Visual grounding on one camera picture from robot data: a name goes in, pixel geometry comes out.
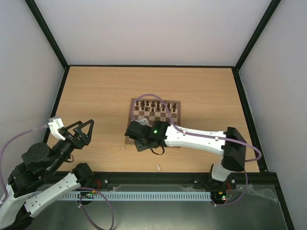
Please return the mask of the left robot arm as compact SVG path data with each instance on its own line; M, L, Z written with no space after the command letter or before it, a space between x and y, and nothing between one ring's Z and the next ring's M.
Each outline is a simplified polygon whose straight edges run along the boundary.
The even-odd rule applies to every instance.
M41 128L49 128L58 140L50 148L46 143L33 144L22 155L22 163L11 172L7 183L0 185L4 195L0 200L0 228L2 230L23 230L50 204L66 193L89 186L94 173L87 163L79 163L71 172L47 190L35 195L44 185L46 177L54 175L59 167L69 162L74 150L81 150L91 142L94 121L78 121L64 126L60 117L52 117Z

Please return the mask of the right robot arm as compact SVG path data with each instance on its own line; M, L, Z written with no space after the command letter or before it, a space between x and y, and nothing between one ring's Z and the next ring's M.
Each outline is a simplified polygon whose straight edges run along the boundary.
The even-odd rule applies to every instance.
M209 182L221 187L230 173L245 170L246 141L234 127L224 131L207 132L156 121L152 126L147 119L132 121L125 135L134 140L137 151L161 147L185 147L204 150L221 157L212 166Z

